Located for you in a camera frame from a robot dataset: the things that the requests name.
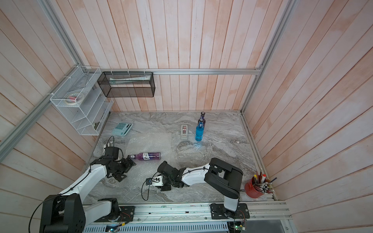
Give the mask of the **clear bubble wrap sheet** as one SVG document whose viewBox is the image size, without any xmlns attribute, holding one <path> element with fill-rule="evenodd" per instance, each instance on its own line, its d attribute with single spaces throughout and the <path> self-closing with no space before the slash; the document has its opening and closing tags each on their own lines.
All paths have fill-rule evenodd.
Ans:
<svg viewBox="0 0 373 233">
<path fill-rule="evenodd" d="M 146 178 L 152 177 L 163 161 L 176 167 L 176 146 L 172 144 L 170 133 L 141 133 L 132 136 L 115 138 L 115 146 L 122 149 L 124 157 L 141 152 L 160 152 L 160 160 L 142 161 L 135 159 L 136 163 L 126 174 L 127 178 L 121 183 L 129 189 L 140 191 Z"/>
</svg>

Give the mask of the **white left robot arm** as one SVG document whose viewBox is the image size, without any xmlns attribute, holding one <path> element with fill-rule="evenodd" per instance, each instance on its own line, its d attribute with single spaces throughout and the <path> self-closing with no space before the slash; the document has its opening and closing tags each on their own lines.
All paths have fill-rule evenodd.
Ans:
<svg viewBox="0 0 373 233">
<path fill-rule="evenodd" d="M 118 147 L 107 147 L 104 154 L 95 159 L 87 171 L 72 185 L 57 195 L 49 195 L 42 203 L 41 233 L 81 233 L 89 224 L 105 219 L 117 222 L 115 230 L 131 222 L 133 214 L 122 211 L 116 198 L 104 198 L 96 204 L 84 207 L 90 191 L 104 178 L 121 182 L 126 173 L 136 165 L 131 156 L 123 156 Z"/>
</svg>

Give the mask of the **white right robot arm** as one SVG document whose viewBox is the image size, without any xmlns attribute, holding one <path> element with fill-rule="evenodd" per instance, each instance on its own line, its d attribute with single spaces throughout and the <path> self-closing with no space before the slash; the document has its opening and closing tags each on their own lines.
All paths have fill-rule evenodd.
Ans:
<svg viewBox="0 0 373 233">
<path fill-rule="evenodd" d="M 164 161 L 157 169 L 156 177 L 147 182 L 149 186 L 170 191 L 172 187 L 183 188 L 194 184 L 206 183 L 224 196 L 224 209 L 237 211 L 241 196 L 243 171 L 218 158 L 197 168 L 176 169 Z"/>
</svg>

